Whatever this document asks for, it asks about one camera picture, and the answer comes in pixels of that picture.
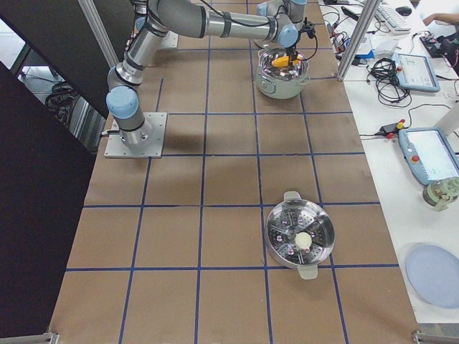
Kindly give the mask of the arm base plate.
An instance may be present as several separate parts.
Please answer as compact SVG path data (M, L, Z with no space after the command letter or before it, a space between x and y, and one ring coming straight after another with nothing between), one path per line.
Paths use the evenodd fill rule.
M161 158L168 113L144 113L144 123L135 131L121 130L113 120L104 156L106 158Z
M179 44L179 35L169 31L166 36L162 37L158 49L177 49Z

